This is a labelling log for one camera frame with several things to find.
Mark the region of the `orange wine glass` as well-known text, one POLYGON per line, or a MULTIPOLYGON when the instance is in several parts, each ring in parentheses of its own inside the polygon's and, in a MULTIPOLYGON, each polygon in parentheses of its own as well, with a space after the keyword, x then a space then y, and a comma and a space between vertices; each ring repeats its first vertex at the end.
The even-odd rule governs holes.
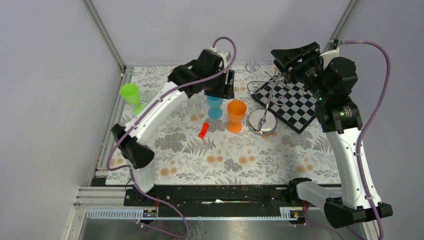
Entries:
POLYGON ((239 133, 242 128, 242 120, 247 112, 247 105, 241 100, 233 100, 227 106, 229 122, 227 130, 233 134, 239 133))

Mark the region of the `blue wine glass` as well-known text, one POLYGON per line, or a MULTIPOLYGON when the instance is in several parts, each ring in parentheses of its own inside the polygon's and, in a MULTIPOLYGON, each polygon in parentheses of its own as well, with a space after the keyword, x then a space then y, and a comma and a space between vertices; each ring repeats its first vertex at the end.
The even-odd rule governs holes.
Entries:
POLYGON ((220 119, 223 115, 223 111, 221 109, 221 105, 223 103, 223 99, 214 96, 206 96, 207 103, 209 105, 208 116, 211 119, 220 119))

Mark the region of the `green wine glass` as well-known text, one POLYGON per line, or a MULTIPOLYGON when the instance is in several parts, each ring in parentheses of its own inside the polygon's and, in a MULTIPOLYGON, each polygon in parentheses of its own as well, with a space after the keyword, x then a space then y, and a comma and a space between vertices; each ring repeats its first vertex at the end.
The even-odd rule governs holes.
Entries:
POLYGON ((146 104, 141 103, 142 96, 136 84, 134 83, 124 84, 120 88, 119 93, 128 104, 133 106, 132 112, 135 116, 140 114, 146 107, 146 104))

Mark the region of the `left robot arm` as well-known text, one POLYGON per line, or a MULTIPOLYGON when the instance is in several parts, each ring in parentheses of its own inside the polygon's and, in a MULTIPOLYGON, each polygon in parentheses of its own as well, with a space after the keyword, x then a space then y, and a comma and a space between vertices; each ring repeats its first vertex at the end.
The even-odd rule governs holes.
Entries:
POLYGON ((117 123, 112 127, 116 144, 111 152, 120 150, 125 158, 125 167, 138 189, 135 197, 142 205, 148 206, 155 200, 150 171, 155 153, 148 147, 151 137, 173 111, 195 94, 234 98, 235 72, 231 66, 236 53, 218 51, 216 47, 204 49, 197 59, 175 67, 162 89, 137 116, 125 125, 117 123))

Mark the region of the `clear wine glass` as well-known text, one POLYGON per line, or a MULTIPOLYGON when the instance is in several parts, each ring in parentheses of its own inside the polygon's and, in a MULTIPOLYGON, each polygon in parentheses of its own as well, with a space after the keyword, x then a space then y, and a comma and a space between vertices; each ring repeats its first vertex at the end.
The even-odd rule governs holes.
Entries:
POLYGON ((155 97, 158 95, 158 92, 156 91, 149 91, 144 95, 144 100, 146 104, 149 104, 150 102, 152 102, 155 97))
POLYGON ((202 112, 202 98, 199 94, 192 95, 187 100, 187 112, 190 117, 198 116, 202 112))

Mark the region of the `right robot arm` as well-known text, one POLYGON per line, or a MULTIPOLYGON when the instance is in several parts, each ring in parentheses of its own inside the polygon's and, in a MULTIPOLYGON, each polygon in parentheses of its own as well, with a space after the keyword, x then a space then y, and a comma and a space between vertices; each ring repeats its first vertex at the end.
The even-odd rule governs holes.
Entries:
POLYGON ((315 116, 335 156, 341 190, 314 183, 307 177, 292 179, 286 198, 293 206, 303 202, 319 208, 333 228, 380 221, 393 208, 379 196, 368 168, 363 138, 369 127, 350 97, 358 81, 355 63, 339 55, 339 44, 321 52, 318 43, 271 51, 274 64, 292 84, 301 83, 316 99, 315 116))

